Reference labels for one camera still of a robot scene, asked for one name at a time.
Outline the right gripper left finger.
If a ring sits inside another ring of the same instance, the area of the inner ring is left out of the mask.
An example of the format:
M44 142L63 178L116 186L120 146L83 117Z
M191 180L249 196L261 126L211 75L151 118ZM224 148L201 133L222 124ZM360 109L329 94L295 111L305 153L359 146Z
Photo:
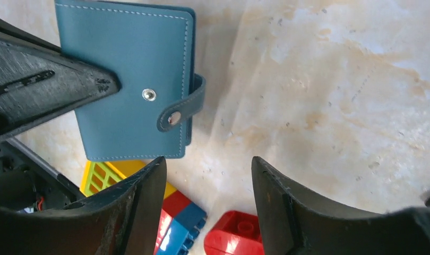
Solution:
M166 177L160 156L59 210L21 214L0 206L0 254L153 254Z

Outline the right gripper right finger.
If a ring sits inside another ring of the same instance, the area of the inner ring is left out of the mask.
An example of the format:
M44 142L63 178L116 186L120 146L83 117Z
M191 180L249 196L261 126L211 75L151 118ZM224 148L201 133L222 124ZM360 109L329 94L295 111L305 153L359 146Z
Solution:
M266 254L430 254L430 206L377 214L322 196L259 156L251 170Z

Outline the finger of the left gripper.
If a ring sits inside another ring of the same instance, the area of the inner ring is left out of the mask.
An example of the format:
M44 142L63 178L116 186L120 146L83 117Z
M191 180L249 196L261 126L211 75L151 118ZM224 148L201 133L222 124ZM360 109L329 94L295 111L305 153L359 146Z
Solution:
M120 89L115 73L0 19L0 141Z

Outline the blue leather card holder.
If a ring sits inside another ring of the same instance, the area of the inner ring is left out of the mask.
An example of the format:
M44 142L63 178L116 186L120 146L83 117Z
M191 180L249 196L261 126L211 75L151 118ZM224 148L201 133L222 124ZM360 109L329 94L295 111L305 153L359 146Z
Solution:
M182 158L205 96L194 72L195 11L109 1L56 1L55 10L63 53L121 84L75 110L87 159Z

